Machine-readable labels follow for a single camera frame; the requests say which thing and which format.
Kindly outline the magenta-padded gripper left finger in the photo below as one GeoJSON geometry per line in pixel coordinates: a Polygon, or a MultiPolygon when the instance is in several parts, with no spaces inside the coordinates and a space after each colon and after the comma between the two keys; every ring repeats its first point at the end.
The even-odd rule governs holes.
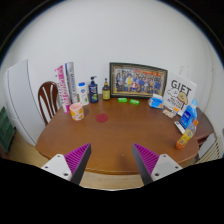
{"type": "Polygon", "coordinates": [[[56,154],[42,169],[79,185],[91,155],[91,144],[87,143],[66,155],[56,154]]]}

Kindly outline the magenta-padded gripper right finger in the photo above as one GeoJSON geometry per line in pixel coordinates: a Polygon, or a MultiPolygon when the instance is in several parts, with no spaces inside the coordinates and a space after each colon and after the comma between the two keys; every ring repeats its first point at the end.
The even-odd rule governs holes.
{"type": "Polygon", "coordinates": [[[144,185],[148,185],[182,169],[167,154],[158,155],[136,143],[132,146],[132,154],[144,185]]]}

